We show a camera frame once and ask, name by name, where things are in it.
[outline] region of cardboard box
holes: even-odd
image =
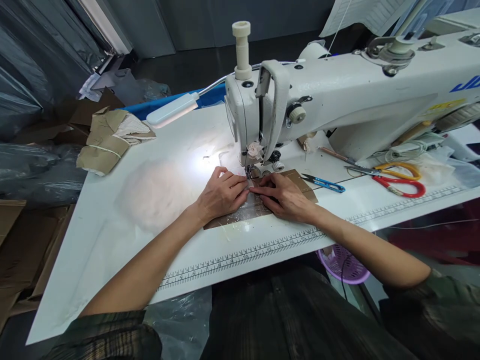
[[[103,90],[99,102],[87,98],[66,100],[53,109],[52,120],[24,128],[11,142],[30,144],[53,140],[57,144],[85,145],[92,115],[107,106],[110,110],[125,107],[108,88]]]
[[[9,316],[38,308],[75,207],[25,204],[0,200],[0,333]]]

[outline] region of plaid sleeve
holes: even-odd
[[[432,270],[421,284],[384,287],[386,329],[420,359],[475,359],[480,354],[480,288]]]
[[[162,343],[143,324],[145,311],[105,313],[74,320],[42,360],[160,359]]]

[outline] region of person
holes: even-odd
[[[182,247],[250,192],[279,218],[306,223],[347,248],[383,283],[383,326],[349,304],[315,265],[294,258],[212,287],[202,359],[478,359],[480,290],[307,200],[273,173],[259,187],[217,167],[198,200],[87,304],[45,360],[160,359],[144,308]]]

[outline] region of red and yellow scissors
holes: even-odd
[[[406,162],[388,162],[379,166],[375,166],[374,168],[365,168],[365,167],[359,167],[359,166],[345,166],[345,167],[347,169],[355,170],[359,173],[372,176],[373,180],[375,180],[380,185],[384,186],[388,191],[401,197],[421,198],[423,195],[425,195],[425,192],[426,192],[425,186],[421,182],[417,181],[422,178],[419,171],[414,165]],[[400,168],[407,169],[408,171],[410,171],[411,176],[405,175],[393,170],[386,170],[387,168],[393,168],[393,167],[400,167]],[[388,174],[397,178],[380,176],[380,174]],[[413,185],[416,188],[417,192],[413,194],[403,192],[398,190],[396,187],[393,187],[390,183]]]

